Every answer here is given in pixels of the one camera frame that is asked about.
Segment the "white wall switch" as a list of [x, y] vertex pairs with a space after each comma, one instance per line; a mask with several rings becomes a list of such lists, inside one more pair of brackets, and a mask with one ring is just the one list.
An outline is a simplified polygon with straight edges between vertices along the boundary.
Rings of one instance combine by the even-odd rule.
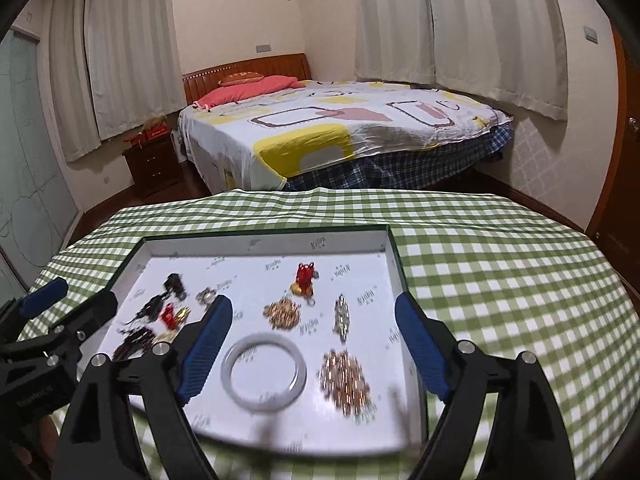
[[585, 26], [584, 35], [585, 35], [585, 40], [591, 42], [592, 44], [599, 43], [598, 33], [593, 28]]

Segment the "wooden headboard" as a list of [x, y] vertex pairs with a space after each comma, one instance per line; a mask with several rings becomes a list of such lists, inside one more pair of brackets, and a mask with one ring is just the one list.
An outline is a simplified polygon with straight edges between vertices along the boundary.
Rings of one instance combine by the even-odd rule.
[[217, 89], [219, 81], [236, 73], [253, 72], [262, 76], [294, 76], [298, 80], [311, 79], [312, 73], [305, 53], [293, 53], [252, 58], [203, 68], [182, 76], [186, 104], [191, 105], [202, 96]]

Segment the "frosted glass wardrobe door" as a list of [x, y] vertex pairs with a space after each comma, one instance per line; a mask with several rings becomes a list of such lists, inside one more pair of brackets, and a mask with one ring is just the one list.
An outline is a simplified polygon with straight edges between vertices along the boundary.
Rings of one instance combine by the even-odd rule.
[[61, 250], [79, 214], [41, 107], [37, 44], [1, 41], [1, 300], [24, 294]]

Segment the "red bead gold charm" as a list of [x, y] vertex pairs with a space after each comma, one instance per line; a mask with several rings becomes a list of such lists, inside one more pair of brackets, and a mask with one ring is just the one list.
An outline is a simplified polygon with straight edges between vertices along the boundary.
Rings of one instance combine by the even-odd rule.
[[189, 307], [175, 308], [173, 304], [168, 304], [160, 312], [160, 320], [168, 330], [180, 330], [180, 328], [186, 324], [191, 313]]

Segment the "green white jewelry tray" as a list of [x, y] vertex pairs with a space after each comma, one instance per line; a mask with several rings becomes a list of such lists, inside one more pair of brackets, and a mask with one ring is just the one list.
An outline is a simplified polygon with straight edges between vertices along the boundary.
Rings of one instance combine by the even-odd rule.
[[422, 382], [395, 320], [407, 288], [388, 226], [150, 236], [108, 283], [118, 309], [82, 350], [112, 356], [137, 314], [167, 297], [198, 322], [217, 296], [230, 330], [184, 411], [197, 434], [283, 454], [404, 452], [427, 433]]

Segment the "right white curtain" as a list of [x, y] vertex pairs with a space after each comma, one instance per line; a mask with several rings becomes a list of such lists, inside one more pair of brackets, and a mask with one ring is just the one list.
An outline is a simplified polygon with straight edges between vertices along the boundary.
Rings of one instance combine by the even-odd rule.
[[558, 0], [357, 0], [355, 70], [567, 118]]

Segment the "green checked tablecloth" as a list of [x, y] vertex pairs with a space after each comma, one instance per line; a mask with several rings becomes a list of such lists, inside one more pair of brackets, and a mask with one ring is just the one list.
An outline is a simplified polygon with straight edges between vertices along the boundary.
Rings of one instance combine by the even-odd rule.
[[325, 188], [231, 191], [131, 207], [59, 252], [39, 284], [70, 291], [38, 337], [98, 292], [147, 235], [384, 224], [424, 311], [485, 351], [533, 351], [560, 404], [578, 478], [602, 471], [639, 403], [639, 318], [584, 234], [495, 195]]

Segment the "white curtain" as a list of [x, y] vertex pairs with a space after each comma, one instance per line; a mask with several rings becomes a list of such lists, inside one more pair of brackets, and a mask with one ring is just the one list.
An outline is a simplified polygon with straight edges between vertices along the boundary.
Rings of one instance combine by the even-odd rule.
[[355, 70], [567, 118], [558, 0], [357, 0]]
[[172, 0], [49, 2], [51, 101], [66, 162], [186, 105]]

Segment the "dark wooden nightstand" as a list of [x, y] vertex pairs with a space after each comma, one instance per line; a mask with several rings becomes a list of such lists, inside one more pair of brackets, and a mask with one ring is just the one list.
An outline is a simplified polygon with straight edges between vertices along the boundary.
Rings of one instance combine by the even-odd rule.
[[182, 169], [169, 133], [131, 145], [122, 156], [140, 196], [160, 192], [182, 180]]

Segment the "pink pillow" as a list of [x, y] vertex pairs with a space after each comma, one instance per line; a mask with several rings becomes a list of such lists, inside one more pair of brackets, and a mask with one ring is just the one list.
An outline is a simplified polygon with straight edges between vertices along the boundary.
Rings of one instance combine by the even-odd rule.
[[262, 78], [260, 81], [247, 82], [246, 84], [232, 84], [228, 87], [219, 87], [192, 103], [198, 110], [210, 110], [213, 107], [224, 104], [241, 102], [276, 93], [286, 89], [300, 89], [305, 85], [296, 77], [273, 75]]

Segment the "left white curtain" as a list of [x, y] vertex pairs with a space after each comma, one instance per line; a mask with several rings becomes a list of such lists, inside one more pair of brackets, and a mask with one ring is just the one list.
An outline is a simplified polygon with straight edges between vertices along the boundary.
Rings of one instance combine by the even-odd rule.
[[66, 162], [186, 105], [172, 0], [49, 2], [51, 101]]

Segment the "pale jade bangle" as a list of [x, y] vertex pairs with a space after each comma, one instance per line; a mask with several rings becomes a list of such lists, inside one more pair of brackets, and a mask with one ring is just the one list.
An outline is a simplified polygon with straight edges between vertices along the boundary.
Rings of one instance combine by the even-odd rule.
[[232, 344], [222, 360], [220, 381], [239, 408], [273, 414], [288, 408], [303, 393], [307, 365], [292, 340], [256, 333]]

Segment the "orange patterned pillow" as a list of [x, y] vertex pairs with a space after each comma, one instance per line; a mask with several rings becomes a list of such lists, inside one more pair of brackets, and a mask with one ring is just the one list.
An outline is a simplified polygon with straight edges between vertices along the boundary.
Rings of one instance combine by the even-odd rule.
[[252, 84], [253, 82], [261, 81], [265, 78], [265, 76], [261, 73], [253, 72], [236, 72], [232, 74], [228, 74], [223, 76], [220, 81], [218, 81], [219, 87], [231, 87], [237, 86], [238, 84]]

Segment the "red knot gold pendant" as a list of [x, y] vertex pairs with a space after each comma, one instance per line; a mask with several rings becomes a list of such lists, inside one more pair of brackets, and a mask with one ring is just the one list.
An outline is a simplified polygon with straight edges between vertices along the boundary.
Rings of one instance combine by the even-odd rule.
[[313, 262], [299, 263], [290, 291], [294, 296], [304, 298], [307, 304], [313, 306], [316, 303], [314, 300], [314, 280], [316, 278], [318, 278], [318, 272], [314, 268]]

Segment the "red boxes on nightstand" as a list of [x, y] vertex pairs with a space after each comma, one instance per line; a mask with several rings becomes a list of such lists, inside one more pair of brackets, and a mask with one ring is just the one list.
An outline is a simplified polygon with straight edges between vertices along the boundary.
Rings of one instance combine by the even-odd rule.
[[130, 146], [142, 145], [170, 132], [171, 128], [165, 115], [151, 117], [145, 121], [140, 131], [128, 136], [126, 142]]

